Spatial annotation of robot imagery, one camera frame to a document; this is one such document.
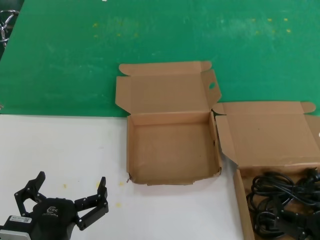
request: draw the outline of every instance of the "cable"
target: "cable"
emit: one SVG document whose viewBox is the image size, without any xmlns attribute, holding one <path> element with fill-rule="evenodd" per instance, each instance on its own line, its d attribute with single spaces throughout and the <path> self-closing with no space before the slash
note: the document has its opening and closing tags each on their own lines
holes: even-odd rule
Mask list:
<svg viewBox="0 0 320 240">
<path fill-rule="evenodd" d="M 246 196 L 248 209 L 253 215 L 253 229 L 257 235 L 264 239 L 275 239 L 286 235 L 275 227 L 274 197 L 277 196 L 285 207 L 292 200 L 313 208 L 314 212 L 320 210 L 320 184 L 315 177 L 315 170 L 309 171 L 306 177 L 294 181 L 280 172 L 266 172 L 252 180 L 251 193 Z M 255 204 L 254 198 L 261 198 Z"/>
</svg>

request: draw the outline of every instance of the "metal part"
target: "metal part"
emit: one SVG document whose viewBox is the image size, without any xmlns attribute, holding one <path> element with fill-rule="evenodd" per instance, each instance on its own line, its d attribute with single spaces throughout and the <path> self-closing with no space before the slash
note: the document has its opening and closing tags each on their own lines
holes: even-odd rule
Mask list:
<svg viewBox="0 0 320 240">
<path fill-rule="evenodd" d="M 20 231 L 0 230 L 1 240 L 31 240 L 29 233 Z"/>
<path fill-rule="evenodd" d="M 9 29 L 12 29 L 13 26 L 9 25 L 10 21 L 13 19 L 14 16 L 19 15 L 19 11 L 16 10 L 2 10 L 0 11 L 0 44 L 3 45 L 4 48 L 6 48 L 7 43 L 9 41 L 9 37 L 7 37 L 7 33 L 9 32 Z"/>
</svg>

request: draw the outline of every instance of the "cardboard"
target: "cardboard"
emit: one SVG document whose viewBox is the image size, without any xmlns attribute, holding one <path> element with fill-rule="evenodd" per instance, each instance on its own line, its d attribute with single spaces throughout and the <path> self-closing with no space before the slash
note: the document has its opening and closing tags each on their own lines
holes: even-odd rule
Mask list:
<svg viewBox="0 0 320 240">
<path fill-rule="evenodd" d="M 315 108 L 311 102 L 284 101 L 214 105 L 221 114 L 215 119 L 222 152 L 238 166 L 233 180 L 244 239 L 261 239 L 254 234 L 246 200 L 253 177 L 277 171 L 294 178 L 320 167 L 320 117 L 307 114 Z"/>
<path fill-rule="evenodd" d="M 127 118 L 127 171 L 136 184 L 187 185 L 222 168 L 211 112 L 221 97 L 209 61 L 121 64 L 115 103 Z"/>
</svg>

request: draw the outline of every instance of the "green mat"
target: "green mat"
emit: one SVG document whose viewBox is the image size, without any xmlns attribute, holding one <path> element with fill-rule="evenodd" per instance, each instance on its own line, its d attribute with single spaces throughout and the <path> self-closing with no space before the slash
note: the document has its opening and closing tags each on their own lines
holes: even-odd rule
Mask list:
<svg viewBox="0 0 320 240">
<path fill-rule="evenodd" d="M 0 61 L 0 113 L 126 116 L 119 64 L 196 60 L 212 61 L 221 102 L 320 108 L 319 23 L 318 0 L 25 0 Z"/>
</svg>

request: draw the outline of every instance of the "cardboard box flap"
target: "cardboard box flap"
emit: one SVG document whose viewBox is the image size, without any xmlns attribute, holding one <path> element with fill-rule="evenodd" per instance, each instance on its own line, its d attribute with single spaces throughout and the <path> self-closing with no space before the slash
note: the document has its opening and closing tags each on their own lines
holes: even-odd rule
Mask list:
<svg viewBox="0 0 320 240">
<path fill-rule="evenodd" d="M 209 112 L 221 97 L 209 61 L 121 64 L 115 103 L 131 114 Z"/>
<path fill-rule="evenodd" d="M 197 74 L 211 69 L 210 61 L 120 64 L 119 70 L 128 76 L 163 76 Z"/>
<path fill-rule="evenodd" d="M 221 102 L 212 109 L 215 113 L 224 115 L 306 114 L 314 112 L 316 106 L 308 101 L 240 101 Z"/>
<path fill-rule="evenodd" d="M 222 152 L 238 167 L 320 163 L 320 117 L 311 102 L 229 102 L 213 110 Z"/>
</svg>

